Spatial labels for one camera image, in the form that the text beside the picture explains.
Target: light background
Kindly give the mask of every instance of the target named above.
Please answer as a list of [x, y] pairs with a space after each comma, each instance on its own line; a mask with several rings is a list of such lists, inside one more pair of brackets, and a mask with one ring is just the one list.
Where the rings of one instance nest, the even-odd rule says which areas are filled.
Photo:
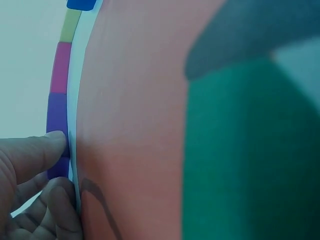
[[51, 73], [66, 9], [66, 0], [1, 1], [0, 138], [46, 132]]

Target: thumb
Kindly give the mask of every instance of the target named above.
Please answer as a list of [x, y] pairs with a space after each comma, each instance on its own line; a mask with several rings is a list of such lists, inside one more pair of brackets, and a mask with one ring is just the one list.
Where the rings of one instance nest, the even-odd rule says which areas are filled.
[[62, 131], [41, 137], [0, 139], [0, 163], [4, 163], [6, 172], [9, 170], [18, 185], [51, 168], [65, 148], [66, 137]]
[[65, 147], [66, 137], [61, 131], [41, 137], [0, 139], [0, 238], [17, 185], [51, 168]]

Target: fingernail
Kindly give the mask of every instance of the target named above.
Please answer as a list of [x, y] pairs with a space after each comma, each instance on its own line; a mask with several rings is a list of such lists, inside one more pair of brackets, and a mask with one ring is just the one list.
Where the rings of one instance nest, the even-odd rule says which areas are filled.
[[53, 139], [53, 140], [65, 140], [66, 136], [63, 131], [51, 131], [44, 135], [47, 138]]

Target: white strip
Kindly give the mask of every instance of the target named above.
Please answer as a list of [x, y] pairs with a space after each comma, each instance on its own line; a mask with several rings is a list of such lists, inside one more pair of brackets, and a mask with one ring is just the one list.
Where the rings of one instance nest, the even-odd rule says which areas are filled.
[[82, 68], [85, 60], [85, 52], [94, 27], [96, 18], [103, 0], [97, 0], [92, 11], [83, 11], [81, 13], [78, 25], [75, 30], [72, 41], [69, 75], [67, 86], [67, 110], [68, 110], [68, 130], [69, 130], [69, 145], [71, 155], [71, 167], [69, 171], [69, 178], [73, 180], [76, 192], [76, 201], [78, 211], [80, 210], [80, 194], [79, 183], [77, 175], [77, 153], [76, 153], [76, 121], [77, 121], [77, 104], [79, 86], [82, 74]]

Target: hand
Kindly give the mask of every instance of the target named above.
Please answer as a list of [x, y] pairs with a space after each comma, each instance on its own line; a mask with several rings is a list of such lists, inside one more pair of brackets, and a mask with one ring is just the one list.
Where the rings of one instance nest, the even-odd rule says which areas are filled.
[[[74, 185], [60, 177], [48, 182], [46, 173], [66, 147], [65, 135], [0, 139], [0, 239], [82, 240], [75, 211]], [[11, 217], [36, 193], [24, 212]]]

